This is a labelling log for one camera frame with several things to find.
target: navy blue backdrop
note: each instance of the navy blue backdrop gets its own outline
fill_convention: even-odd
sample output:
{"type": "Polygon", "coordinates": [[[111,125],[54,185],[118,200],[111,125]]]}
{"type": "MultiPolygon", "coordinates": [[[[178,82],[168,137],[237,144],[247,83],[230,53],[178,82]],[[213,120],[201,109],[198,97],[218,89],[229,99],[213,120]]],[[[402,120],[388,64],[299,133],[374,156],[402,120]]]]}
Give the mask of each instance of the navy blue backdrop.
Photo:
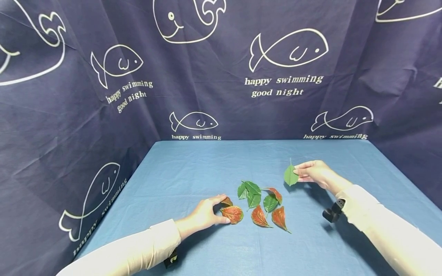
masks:
{"type": "Polygon", "coordinates": [[[66,266],[160,140],[368,139],[442,208],[441,10],[1,1],[0,275],[66,266]]]}

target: white sleeve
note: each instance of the white sleeve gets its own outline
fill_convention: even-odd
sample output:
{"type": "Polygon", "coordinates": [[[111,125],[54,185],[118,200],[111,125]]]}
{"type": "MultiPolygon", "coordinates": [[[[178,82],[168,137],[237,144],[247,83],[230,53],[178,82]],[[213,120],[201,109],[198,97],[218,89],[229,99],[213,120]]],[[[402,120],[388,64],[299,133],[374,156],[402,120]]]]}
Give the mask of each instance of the white sleeve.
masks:
{"type": "Polygon", "coordinates": [[[57,276],[130,276],[164,261],[180,243],[175,222],[168,220],[90,252],[57,276]]]}
{"type": "Polygon", "coordinates": [[[342,211],[348,222],[368,237],[399,275],[442,275],[442,248],[362,187],[352,185],[336,198],[345,200],[342,211]]]}

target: leaf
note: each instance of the leaf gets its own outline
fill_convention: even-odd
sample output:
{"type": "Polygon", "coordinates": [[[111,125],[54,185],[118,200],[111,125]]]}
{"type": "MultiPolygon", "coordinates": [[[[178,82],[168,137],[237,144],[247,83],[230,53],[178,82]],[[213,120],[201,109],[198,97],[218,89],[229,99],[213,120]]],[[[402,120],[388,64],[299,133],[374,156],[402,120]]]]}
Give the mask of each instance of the leaf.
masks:
{"type": "Polygon", "coordinates": [[[255,208],[261,203],[261,195],[255,195],[253,193],[249,193],[247,195],[247,203],[249,205],[249,209],[255,208]]]}
{"type": "Polygon", "coordinates": [[[261,195],[261,189],[255,183],[246,181],[244,182],[244,184],[246,185],[246,189],[248,190],[249,193],[253,193],[255,195],[261,195]]]}
{"type": "Polygon", "coordinates": [[[264,188],[263,190],[274,193],[276,200],[279,202],[279,204],[282,204],[282,195],[275,188],[264,188]]]}
{"type": "Polygon", "coordinates": [[[258,205],[253,212],[251,213],[251,219],[253,220],[253,223],[262,226],[262,227],[268,227],[273,228],[267,223],[266,217],[264,216],[264,212],[261,208],[261,205],[258,205]]]}
{"type": "Polygon", "coordinates": [[[223,201],[221,201],[221,203],[224,203],[227,206],[233,206],[233,203],[232,203],[232,201],[230,200],[229,197],[226,197],[223,201]]]}
{"type": "Polygon", "coordinates": [[[284,172],[284,181],[288,186],[296,184],[298,182],[298,175],[293,172],[295,167],[290,164],[290,166],[284,172]]]}
{"type": "Polygon", "coordinates": [[[272,221],[291,234],[291,232],[286,227],[286,213],[284,212],[284,206],[273,211],[272,221]]]}
{"type": "Polygon", "coordinates": [[[266,212],[270,213],[278,205],[278,200],[276,200],[276,197],[274,194],[271,194],[271,195],[266,196],[266,198],[264,198],[263,204],[264,204],[264,209],[266,210],[266,212]]]}
{"type": "Polygon", "coordinates": [[[230,207],[221,209],[221,214],[223,216],[225,216],[226,218],[229,218],[231,224],[237,224],[244,217],[243,210],[241,210],[241,208],[238,206],[230,206],[230,207]]]}
{"type": "Polygon", "coordinates": [[[246,184],[243,182],[239,187],[238,187],[238,198],[241,199],[246,199],[247,198],[247,194],[248,191],[246,189],[246,184]]]}

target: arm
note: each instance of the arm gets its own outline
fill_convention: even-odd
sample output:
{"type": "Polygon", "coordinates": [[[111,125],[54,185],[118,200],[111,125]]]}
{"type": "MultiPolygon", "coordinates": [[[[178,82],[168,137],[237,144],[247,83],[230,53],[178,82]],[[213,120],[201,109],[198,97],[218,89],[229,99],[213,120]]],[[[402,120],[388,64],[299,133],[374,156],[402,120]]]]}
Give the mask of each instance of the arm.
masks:
{"type": "Polygon", "coordinates": [[[188,217],[151,226],[148,230],[121,238],[71,263],[57,276],[130,276],[167,259],[182,240],[215,223],[230,223],[216,216],[213,206],[225,195],[202,200],[188,217]]]}
{"type": "Polygon", "coordinates": [[[295,166],[299,181],[317,182],[336,198],[348,222],[373,243],[399,275],[435,276],[442,271],[442,248],[416,227],[394,214],[362,187],[336,174],[322,161],[295,166]]]}

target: reddish-brown leaf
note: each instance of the reddish-brown leaf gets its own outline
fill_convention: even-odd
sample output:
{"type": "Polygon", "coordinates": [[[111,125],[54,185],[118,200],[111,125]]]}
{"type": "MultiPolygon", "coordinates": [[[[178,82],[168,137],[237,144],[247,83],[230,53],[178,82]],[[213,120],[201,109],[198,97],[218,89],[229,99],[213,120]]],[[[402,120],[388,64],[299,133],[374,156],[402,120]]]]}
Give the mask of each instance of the reddish-brown leaf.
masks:
{"type": "Polygon", "coordinates": [[[230,207],[221,209],[221,214],[223,216],[225,216],[226,218],[230,219],[231,224],[237,224],[244,217],[243,210],[241,210],[241,208],[238,206],[230,206],[230,207]]]}
{"type": "Polygon", "coordinates": [[[286,213],[284,212],[284,206],[282,206],[281,208],[275,209],[272,212],[272,221],[276,225],[278,225],[279,227],[281,227],[282,229],[284,229],[285,231],[287,231],[291,234],[291,232],[286,227],[286,213]]]}
{"type": "Polygon", "coordinates": [[[264,215],[261,205],[258,205],[251,213],[251,219],[253,223],[262,227],[273,228],[267,223],[266,217],[264,215]]]}
{"type": "Polygon", "coordinates": [[[276,200],[279,202],[279,204],[282,204],[282,195],[275,188],[265,188],[264,190],[274,193],[276,200]]]}
{"type": "Polygon", "coordinates": [[[232,201],[230,200],[229,197],[226,197],[223,201],[221,201],[221,203],[224,203],[227,206],[233,206],[233,203],[232,203],[232,201]]]}

